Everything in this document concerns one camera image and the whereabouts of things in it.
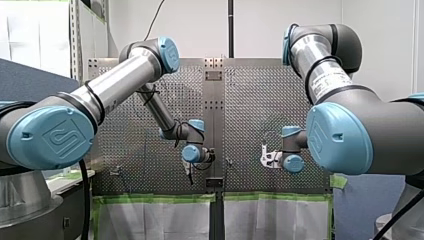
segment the cable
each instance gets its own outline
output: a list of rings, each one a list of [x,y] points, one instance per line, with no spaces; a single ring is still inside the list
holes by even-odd
[[[193,185],[194,184],[194,182],[193,182],[193,175],[192,175],[192,172],[191,172],[191,166],[189,165],[188,166],[188,180],[190,181],[190,185]]]
[[[150,100],[152,100],[153,99],[153,96],[155,95],[155,93],[157,93],[157,94],[160,94],[160,92],[158,91],[158,90],[156,90],[156,85],[155,84],[153,84],[153,89],[151,90],[151,91],[136,91],[137,93],[150,93],[150,96],[149,96],[149,98],[143,103],[143,106],[146,106],[149,102],[150,102]]]
[[[205,167],[205,168],[199,168],[198,166],[196,166],[196,165],[194,165],[194,163],[192,163],[191,165],[193,165],[193,167],[196,169],[196,170],[199,170],[199,171],[206,171],[206,170],[208,170],[211,166],[212,166],[212,163],[210,163],[207,167]]]
[[[276,162],[277,155],[278,155],[279,152],[281,152],[281,158],[283,157],[283,150],[279,149],[278,151],[275,151],[275,155],[274,155],[274,159],[272,159],[272,163]]]
[[[177,148],[178,144],[180,143],[180,136],[183,134],[183,128],[181,127],[182,123],[180,122],[180,120],[178,119],[174,119],[174,120],[178,124],[177,131],[175,132],[175,145],[174,145],[174,148]]]
[[[138,111],[137,111],[137,108],[136,108],[136,98],[137,98],[137,94],[133,94],[133,104],[132,104],[132,107],[133,107],[133,111],[134,111],[134,114],[140,119],[140,120],[142,120],[142,121],[144,121],[143,120],[143,117],[142,116],[140,116],[140,115],[138,115]]]
[[[150,31],[152,31],[153,24],[155,23],[156,18],[157,18],[158,14],[159,14],[160,8],[162,7],[162,4],[163,4],[164,2],[165,2],[165,0],[162,0],[162,2],[160,2],[159,7],[158,7],[158,9],[156,10],[155,16],[153,17],[152,23],[150,23],[149,31],[147,32],[146,37],[144,38],[144,40],[143,40],[143,41],[146,41],[146,40],[147,40],[147,38],[149,37],[149,35],[150,35]]]
[[[84,222],[82,225],[81,240],[88,240],[88,232],[90,229],[90,183],[88,182],[87,167],[84,160],[79,161],[82,175],[82,186],[84,190]]]
[[[296,28],[296,27],[299,27],[299,25],[298,24],[296,24],[296,23],[293,23],[292,25],[290,25],[290,27],[287,29],[287,34],[286,34],[286,36],[284,36],[284,51],[285,51],[285,54],[283,54],[283,57],[284,57],[284,62],[286,62],[287,64],[289,64],[289,65],[291,65],[291,57],[292,57],[292,54],[291,54],[291,51],[290,51],[290,37],[291,37],[291,34],[292,34],[292,31],[294,30],[294,28]]]
[[[417,195],[415,195],[414,198],[412,198],[408,204],[406,204],[399,212],[397,212],[392,219],[390,219],[390,221],[388,223],[386,223],[386,225],[384,225],[384,227],[377,233],[377,235],[375,235],[375,237],[373,238],[373,240],[380,240],[384,234],[386,234],[386,232],[405,214],[407,213],[409,210],[411,210],[411,208],[413,208],[415,206],[415,204],[417,204],[419,201],[421,201],[421,199],[424,198],[424,189],[421,190]]]
[[[300,73],[297,71],[297,69],[292,65],[292,62],[291,62],[291,60],[292,60],[292,52],[291,52],[291,50],[290,50],[290,48],[291,48],[291,39],[290,39],[290,37],[291,37],[291,34],[292,34],[292,31],[296,28],[296,27],[299,27],[299,25],[298,24],[296,24],[296,23],[293,23],[292,25],[290,25],[290,27],[289,27],[289,30],[288,30],[288,33],[287,33],[287,50],[288,50],[288,54],[287,54],[287,57],[288,57],[288,63],[289,63],[289,65],[292,67],[292,69],[293,69],[293,71],[294,71],[294,73],[296,73],[296,75],[299,77],[299,78],[302,78],[302,76],[300,75]]]
[[[34,105],[35,102],[31,101],[20,101],[20,102],[12,102],[7,105],[4,105],[0,108],[0,117],[5,116],[6,114],[20,108],[28,108]]]
[[[228,57],[234,58],[234,0],[228,0]]]
[[[124,177],[124,172],[122,170],[122,167],[120,167],[118,169],[118,177],[119,177],[119,179],[121,179],[122,185],[124,185],[125,193],[128,194],[128,195],[131,195],[132,189],[131,189],[131,186],[128,186],[128,184],[127,184],[127,180]]]

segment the green tape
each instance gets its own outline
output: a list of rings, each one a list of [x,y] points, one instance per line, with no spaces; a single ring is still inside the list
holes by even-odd
[[[295,194],[295,193],[225,193],[224,201],[254,201],[259,199],[275,199],[286,201],[326,202],[331,194]]]
[[[100,219],[100,204],[98,204],[97,202],[93,201],[93,218],[94,218],[94,229],[93,229],[93,234],[94,234],[94,240],[98,240],[99,237],[99,219]]]
[[[327,239],[332,239],[333,233],[333,195],[328,199],[328,237]]]
[[[331,175],[330,176],[330,186],[332,188],[344,189],[347,184],[347,178],[340,175]]]
[[[155,195],[155,194],[125,194],[117,196],[94,197],[93,202],[99,205],[126,203],[210,203],[215,201],[215,194],[205,195]]]
[[[68,174],[65,174],[63,177],[66,179],[71,179],[71,180],[82,178],[81,172],[68,173]]]

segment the metal frame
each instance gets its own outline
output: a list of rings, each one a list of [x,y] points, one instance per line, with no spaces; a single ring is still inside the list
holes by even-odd
[[[71,24],[71,77],[77,81],[82,81],[83,63],[81,52],[79,1],[80,0],[70,0],[69,5],[69,18]]]
[[[113,66],[117,65],[118,61],[117,59],[90,59],[89,60],[89,75],[90,77],[94,78],[97,77],[100,74],[103,74],[104,72],[111,69]],[[210,205],[210,239],[225,239],[225,227],[224,227],[224,202],[223,202],[223,194],[226,191],[245,191],[245,192],[251,192],[251,191],[272,191],[272,192],[294,192],[294,193],[331,193],[331,188],[329,186],[329,174],[321,170],[318,166],[316,166],[309,153],[306,151],[302,152],[302,155],[306,159],[307,162],[307,168],[310,168],[311,170],[306,170],[304,173],[299,175],[291,175],[288,172],[284,172],[282,170],[275,170],[275,169],[266,169],[263,168],[262,165],[259,162],[259,156],[256,158],[254,157],[255,162],[251,162],[248,164],[243,163],[240,159],[234,160],[231,159],[231,156],[229,157],[229,154],[225,151],[228,150],[229,145],[236,145],[241,144],[240,146],[243,146],[245,148],[252,148],[254,151],[257,152],[257,154],[261,154],[260,151],[260,142],[261,137],[258,137],[257,131],[258,129],[249,129],[244,128],[243,131],[256,131],[253,132],[252,138],[256,138],[258,140],[257,146],[251,146],[249,145],[249,142],[243,142],[243,139],[236,139],[236,138],[230,138],[228,134],[234,135],[234,129],[232,129],[232,124],[228,123],[228,119],[231,119],[231,115],[234,114],[240,114],[239,116],[236,115],[237,118],[243,118],[245,115],[238,112],[232,112],[234,109],[234,99],[233,97],[238,97],[237,95],[234,96],[234,94],[237,94],[239,91],[238,89],[233,89],[234,86],[238,84],[243,84],[244,80],[240,76],[245,76],[250,80],[252,76],[249,75],[249,72],[256,72],[261,73],[257,76],[254,76],[255,79],[254,82],[260,83],[258,86],[255,85],[256,89],[255,91],[258,93],[263,94],[266,98],[274,98],[272,100],[280,100],[281,102],[278,102],[280,105],[285,106],[283,109],[280,108],[269,108],[268,111],[274,111],[279,112],[280,116],[284,116],[283,118],[276,118],[276,121],[273,123],[272,126],[275,131],[280,131],[281,127],[284,125],[292,125],[292,124],[298,124],[302,127],[304,127],[305,124],[305,118],[306,113],[308,109],[310,108],[303,92],[303,83],[300,79],[297,78],[297,76],[292,72],[291,69],[282,67],[281,66],[281,60],[280,59],[222,59],[222,58],[205,58],[205,59],[182,59],[181,61],[181,72],[191,71],[190,66],[194,66],[196,71],[202,72],[202,79],[201,79],[201,101],[199,102],[199,99],[196,99],[196,96],[192,96],[191,98],[188,98],[189,104],[195,104],[194,108],[198,109],[201,108],[202,111],[202,117],[205,121],[205,141],[204,146],[207,148],[215,148],[215,154],[216,154],[216,160],[213,163],[212,167],[208,169],[208,171],[204,173],[200,173],[201,175],[196,175],[194,181],[205,181],[202,182],[200,185],[197,185],[194,189],[185,189],[185,190],[178,190],[178,191],[165,191],[160,192],[164,194],[193,194],[193,193],[215,193],[216,194],[216,201],[211,203]],[[170,84],[176,84],[172,83],[172,79],[170,79],[170,76],[165,76],[165,80],[170,80]],[[199,79],[180,79],[180,81],[186,82],[190,85],[190,82],[192,81],[199,81]],[[263,91],[263,88],[268,87],[275,88],[275,89],[268,89],[267,91]],[[167,91],[169,89],[165,89],[166,92],[161,93],[161,96],[166,104],[170,104],[169,99],[167,99]],[[184,90],[175,88],[171,89],[171,91],[177,91],[181,92]],[[270,95],[272,93],[279,92],[279,94],[273,96]],[[125,104],[131,104],[132,99],[129,99],[127,103]],[[145,114],[143,111],[143,108],[137,109],[139,110],[139,113]],[[179,118],[178,114],[175,112],[173,113],[176,118]],[[258,121],[258,124],[262,124],[258,119],[250,119],[251,121]],[[151,120],[145,119],[145,122],[141,123],[140,127],[144,125],[149,125],[152,122]],[[276,135],[276,138],[278,141],[276,142],[278,145],[281,144],[281,139],[279,135]],[[238,153],[245,151],[245,149],[236,149]],[[97,154],[102,155],[101,151],[97,150]],[[92,156],[92,159],[105,159],[107,156]],[[169,163],[167,162],[161,162],[160,166],[158,165],[158,168],[166,168],[169,167]],[[245,184],[245,180],[242,180],[244,176],[237,177],[235,174],[237,174],[238,171],[246,171],[246,167],[249,168],[249,171],[253,171],[251,174],[255,175],[255,178],[252,178],[252,181],[257,182],[250,182],[248,184]],[[107,172],[106,175],[104,175],[105,178],[108,179],[111,176],[108,175],[118,174],[119,172]],[[175,174],[178,174],[178,176],[174,176],[175,179],[179,179],[181,176],[185,178],[185,175],[183,172],[176,172]],[[96,178],[94,179],[94,194],[99,194],[101,192],[96,191],[96,188],[98,187],[97,184],[99,184],[99,181],[102,180],[102,173],[96,175]],[[252,184],[261,183],[262,185],[257,185],[256,187],[252,187]],[[180,186],[177,186],[177,183],[174,183],[174,187],[180,188]],[[119,194],[120,192],[103,192],[103,194]]]

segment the white wall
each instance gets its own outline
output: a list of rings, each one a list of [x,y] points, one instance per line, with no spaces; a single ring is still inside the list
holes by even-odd
[[[424,92],[424,2],[416,0],[416,91]]]
[[[281,58],[284,31],[292,23],[341,23],[341,0],[235,0],[236,58]]]
[[[235,0],[235,57],[281,58],[293,22],[341,22],[342,0]],[[160,0],[109,0],[109,56],[143,40]],[[167,0],[150,37],[172,37],[182,57],[228,56],[227,0]]]
[[[356,31],[363,46],[354,82],[372,88],[383,100],[413,91],[414,4],[415,0],[343,1],[343,23]]]
[[[0,58],[70,76],[69,4],[0,1]]]
[[[160,0],[109,0],[109,55],[143,40]],[[167,0],[150,38],[175,40],[182,57],[219,57],[227,47],[226,0]]]

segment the robotic arm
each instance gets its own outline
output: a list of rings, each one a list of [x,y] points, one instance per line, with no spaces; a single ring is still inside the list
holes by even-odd
[[[120,64],[74,92],[58,93],[34,105],[13,103],[0,111],[0,169],[60,169],[89,151],[105,116],[137,90],[166,139],[187,140],[183,158],[200,163],[211,158],[203,148],[203,121],[174,121],[152,83],[179,68],[174,42],[159,38],[133,43]]]
[[[347,26],[288,29],[284,64],[304,80],[314,106],[306,132],[283,134],[283,159],[309,147],[314,160],[331,172],[416,175],[424,170],[423,95],[381,101],[349,76],[359,70],[361,58],[360,40]]]

